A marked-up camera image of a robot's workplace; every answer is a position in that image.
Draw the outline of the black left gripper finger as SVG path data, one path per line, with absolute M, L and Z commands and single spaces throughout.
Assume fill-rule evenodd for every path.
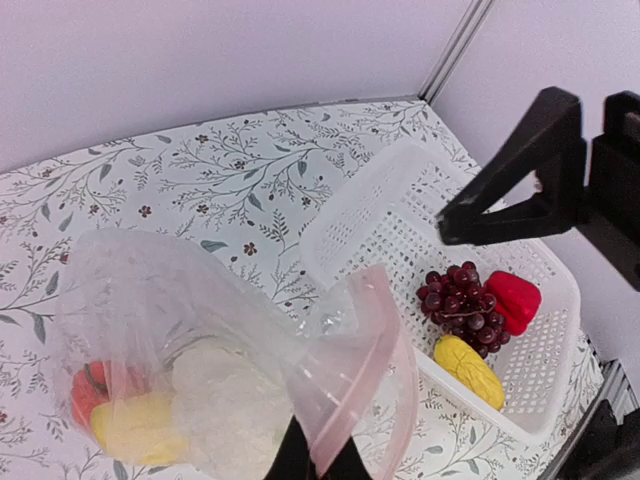
M 342 447 L 328 471 L 320 476 L 311 460 L 302 428 L 292 417 L 265 480 L 371 480 L 352 438 Z

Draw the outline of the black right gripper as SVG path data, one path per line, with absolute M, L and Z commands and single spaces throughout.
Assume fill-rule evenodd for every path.
M 436 216 L 446 245 L 491 245 L 562 234 L 578 222 L 586 141 L 579 98 L 541 90 L 489 163 Z M 581 234 L 639 288 L 639 95 L 606 98 L 591 142 Z

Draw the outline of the white toy cauliflower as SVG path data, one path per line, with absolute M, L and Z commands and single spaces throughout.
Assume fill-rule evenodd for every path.
M 200 341 L 173 363 L 172 414 L 190 463 L 213 479 L 263 479 L 292 417 L 284 387 L 247 353 Z

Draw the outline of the clear zip top bag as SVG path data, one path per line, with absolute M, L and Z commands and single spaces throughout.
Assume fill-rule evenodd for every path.
M 70 251 L 55 323 L 56 404 L 78 427 L 71 389 L 85 364 L 110 363 L 107 402 L 151 392 L 174 399 L 176 358 L 214 341 L 245 351 L 284 387 L 320 476 L 352 438 L 372 479 L 390 479 L 409 444 L 416 361 L 380 265 L 346 276 L 292 318 L 193 242 L 95 230 Z

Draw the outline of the white plastic basket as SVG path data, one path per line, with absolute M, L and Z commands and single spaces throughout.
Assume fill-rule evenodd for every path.
M 383 266 L 420 372 L 470 412 L 537 445 L 551 434 L 569 386 L 579 289 L 537 240 L 443 244 L 437 213 L 464 182 L 434 150 L 399 141 L 324 204 L 302 234 L 300 253 L 326 288 Z M 502 384 L 501 407 L 435 362 L 435 345 L 447 334 L 478 349 Z

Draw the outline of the orange toy pumpkin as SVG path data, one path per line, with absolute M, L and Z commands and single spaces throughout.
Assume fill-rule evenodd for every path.
M 76 372 L 71 389 L 71 412 L 73 420 L 86 432 L 90 432 L 92 411 L 109 400 L 107 373 L 108 361 L 93 361 Z

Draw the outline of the red toy bell pepper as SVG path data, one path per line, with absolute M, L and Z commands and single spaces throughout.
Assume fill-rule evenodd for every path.
M 533 283 L 504 271 L 493 272 L 485 288 L 496 297 L 495 310 L 505 316 L 505 330 L 511 336 L 524 334 L 542 303 L 540 290 Z

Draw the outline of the purple toy grapes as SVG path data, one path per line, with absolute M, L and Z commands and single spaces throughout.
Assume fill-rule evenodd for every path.
M 483 359 L 511 339 L 505 316 L 495 310 L 496 297 L 486 292 L 473 261 L 449 265 L 442 273 L 429 271 L 416 297 L 426 321 L 461 338 Z

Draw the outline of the floral patterned table mat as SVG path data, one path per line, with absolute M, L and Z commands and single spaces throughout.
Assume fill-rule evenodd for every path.
M 387 145 L 410 137 L 467 175 L 477 163 L 417 100 L 274 110 L 107 142 L 1 177 L 1 475 L 195 479 L 189 466 L 127 466 L 59 414 L 53 319 L 70 248 L 117 226 L 187 239 L 290 314 L 315 296 L 298 242 L 324 202 Z

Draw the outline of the right aluminium frame post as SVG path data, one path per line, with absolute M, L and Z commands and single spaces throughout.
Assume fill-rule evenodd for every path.
M 495 3 L 495 0 L 474 0 L 470 2 L 431 73 L 421 87 L 418 93 L 420 100 L 432 104 L 438 98 Z

